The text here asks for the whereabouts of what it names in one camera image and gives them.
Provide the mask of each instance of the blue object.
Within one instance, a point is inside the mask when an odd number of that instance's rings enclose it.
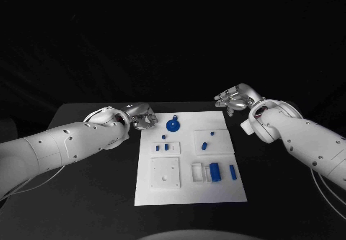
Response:
[[[167,121],[167,130],[176,132],[180,129],[179,117],[173,116],[173,120]]]
[[[202,150],[205,151],[208,149],[208,143],[203,143]]]
[[[229,169],[231,169],[232,179],[236,180],[236,170],[235,170],[235,166],[231,165],[231,166],[229,166]]]
[[[210,180],[213,182],[219,182],[222,180],[221,169],[219,169],[218,163],[210,164]]]

